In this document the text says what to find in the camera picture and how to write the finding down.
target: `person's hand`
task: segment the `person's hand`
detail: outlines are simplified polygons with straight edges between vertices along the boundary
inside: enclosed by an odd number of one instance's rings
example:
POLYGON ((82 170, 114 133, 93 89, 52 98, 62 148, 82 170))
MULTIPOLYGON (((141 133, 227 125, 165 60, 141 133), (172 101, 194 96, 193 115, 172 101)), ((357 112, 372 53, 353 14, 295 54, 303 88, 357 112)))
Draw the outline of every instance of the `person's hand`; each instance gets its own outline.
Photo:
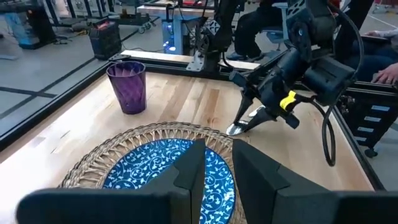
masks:
POLYGON ((395 84, 398 82, 398 63, 392 64, 386 69, 379 71, 372 82, 382 84, 395 84))
POLYGON ((368 35, 368 36, 371 36, 371 37, 381 37, 380 33, 378 31, 376 31, 376 30, 369 31, 369 32, 365 33, 365 35, 368 35))

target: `yellow tag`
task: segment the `yellow tag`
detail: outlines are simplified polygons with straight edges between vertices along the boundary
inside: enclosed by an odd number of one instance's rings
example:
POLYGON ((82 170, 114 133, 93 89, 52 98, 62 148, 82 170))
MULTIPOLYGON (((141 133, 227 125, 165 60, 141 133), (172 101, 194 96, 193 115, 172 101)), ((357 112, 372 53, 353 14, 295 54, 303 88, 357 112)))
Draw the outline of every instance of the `yellow tag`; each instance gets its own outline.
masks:
POLYGON ((295 92, 290 91, 289 95, 280 101, 280 103, 279 103, 280 107, 283 108, 284 110, 286 110, 287 105, 296 101, 296 99, 294 98, 295 95, 296 95, 295 92))

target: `wicker charger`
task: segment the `wicker charger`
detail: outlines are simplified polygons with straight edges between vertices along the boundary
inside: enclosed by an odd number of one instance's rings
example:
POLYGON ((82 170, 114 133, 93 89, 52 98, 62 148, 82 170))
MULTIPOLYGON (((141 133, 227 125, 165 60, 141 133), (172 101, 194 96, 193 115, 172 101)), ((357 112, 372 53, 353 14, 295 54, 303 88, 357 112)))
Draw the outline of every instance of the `wicker charger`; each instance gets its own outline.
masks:
MULTIPOLYGON (((95 147, 68 172, 59 187, 101 189, 106 177, 118 161, 131 150, 161 139, 196 140, 205 138, 206 146, 220 155, 233 173, 232 139, 211 128, 179 122, 163 122, 140 126, 118 134, 95 147)), ((246 223, 235 183, 235 206, 230 224, 246 223)))

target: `jeans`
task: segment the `jeans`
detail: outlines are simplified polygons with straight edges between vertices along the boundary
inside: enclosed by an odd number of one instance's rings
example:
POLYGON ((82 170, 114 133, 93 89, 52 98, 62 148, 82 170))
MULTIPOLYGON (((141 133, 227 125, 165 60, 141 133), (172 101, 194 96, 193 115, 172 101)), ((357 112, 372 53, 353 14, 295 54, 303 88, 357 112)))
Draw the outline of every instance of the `jeans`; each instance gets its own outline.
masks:
MULTIPOLYGON (((364 42, 364 57, 362 67, 359 68, 356 78, 358 81, 371 82, 373 75, 398 62, 398 53, 389 44, 364 42)), ((352 56, 345 64, 356 69, 359 63, 359 47, 354 42, 352 56)))
POLYGON ((256 44, 256 34, 266 27, 282 27, 282 11, 276 7, 257 10, 239 18, 235 31, 235 52, 249 58, 261 54, 256 44))

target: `person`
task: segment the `person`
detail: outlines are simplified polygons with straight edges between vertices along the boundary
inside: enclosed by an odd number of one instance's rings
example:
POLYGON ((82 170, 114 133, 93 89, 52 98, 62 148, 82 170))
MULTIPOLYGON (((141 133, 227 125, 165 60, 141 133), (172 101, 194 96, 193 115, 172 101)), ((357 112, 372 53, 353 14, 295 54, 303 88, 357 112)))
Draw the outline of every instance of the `person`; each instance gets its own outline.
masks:
POLYGON ((272 7, 276 2, 286 0, 260 0, 255 11, 239 18, 235 31, 235 52, 227 56, 227 59, 254 62, 264 58, 265 54, 256 44, 256 34, 266 27, 282 28, 282 11, 272 7))
MULTIPOLYGON (((398 29, 390 31, 370 31, 365 35, 389 39, 386 44, 364 41, 363 66, 359 68, 357 79, 362 82, 396 84, 398 82, 398 29)), ((359 63, 359 47, 355 42, 351 57, 345 64, 356 68, 359 63)))

